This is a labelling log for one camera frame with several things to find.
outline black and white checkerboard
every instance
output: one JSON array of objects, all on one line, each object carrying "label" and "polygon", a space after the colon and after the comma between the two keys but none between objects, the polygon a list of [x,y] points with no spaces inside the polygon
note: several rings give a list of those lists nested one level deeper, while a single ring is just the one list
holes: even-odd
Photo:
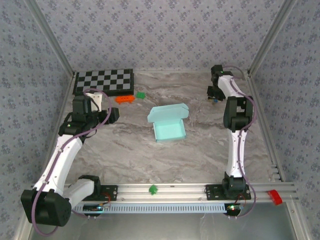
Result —
[{"label": "black and white checkerboard", "polygon": [[74,95],[80,95],[86,89],[99,89],[109,97],[134,94],[133,69],[106,71],[81,71],[75,76]]}]

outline patterned wallpaper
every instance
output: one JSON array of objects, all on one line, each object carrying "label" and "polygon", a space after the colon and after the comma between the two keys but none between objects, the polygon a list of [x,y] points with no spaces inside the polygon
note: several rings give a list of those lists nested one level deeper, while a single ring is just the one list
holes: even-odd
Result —
[{"label": "patterned wallpaper", "polygon": [[320,2],[298,0],[254,76],[288,181],[320,239]]},{"label": "patterned wallpaper", "polygon": [[69,77],[22,0],[0,3],[0,239],[42,168]]},{"label": "patterned wallpaper", "polygon": [[247,69],[283,0],[37,0],[73,70]]}]

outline gray marble table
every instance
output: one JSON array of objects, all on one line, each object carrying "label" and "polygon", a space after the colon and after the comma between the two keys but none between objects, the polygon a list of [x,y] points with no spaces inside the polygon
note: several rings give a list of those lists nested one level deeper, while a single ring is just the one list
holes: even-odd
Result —
[{"label": "gray marble table", "polygon": [[[85,141],[68,174],[67,183],[80,175],[99,176],[102,183],[206,183],[221,182],[228,162],[228,136],[223,125],[226,101],[207,99],[210,73],[140,73],[134,76],[135,92],[145,99],[117,104],[120,118],[105,125]],[[247,83],[237,80],[249,94]],[[72,111],[70,94],[64,115]],[[147,116],[152,107],[185,103],[186,139],[156,143]],[[102,104],[108,108],[107,101]],[[245,143],[245,172],[254,182],[271,176],[271,161],[258,123],[249,129]]]}]

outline open box lid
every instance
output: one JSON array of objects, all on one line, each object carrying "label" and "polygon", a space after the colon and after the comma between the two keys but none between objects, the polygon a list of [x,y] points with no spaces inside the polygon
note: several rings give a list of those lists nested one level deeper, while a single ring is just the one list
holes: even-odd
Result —
[{"label": "open box lid", "polygon": [[180,103],[166,106],[154,106],[147,119],[149,123],[156,123],[175,119],[185,119],[188,116],[188,106],[184,103]]}]

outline light blue cardboard box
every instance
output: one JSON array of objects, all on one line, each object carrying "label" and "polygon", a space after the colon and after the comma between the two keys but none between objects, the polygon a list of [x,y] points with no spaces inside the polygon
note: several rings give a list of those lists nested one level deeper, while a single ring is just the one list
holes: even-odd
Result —
[{"label": "light blue cardboard box", "polygon": [[189,116],[189,108],[184,103],[154,106],[147,119],[153,123],[156,142],[186,138],[183,119]]}]

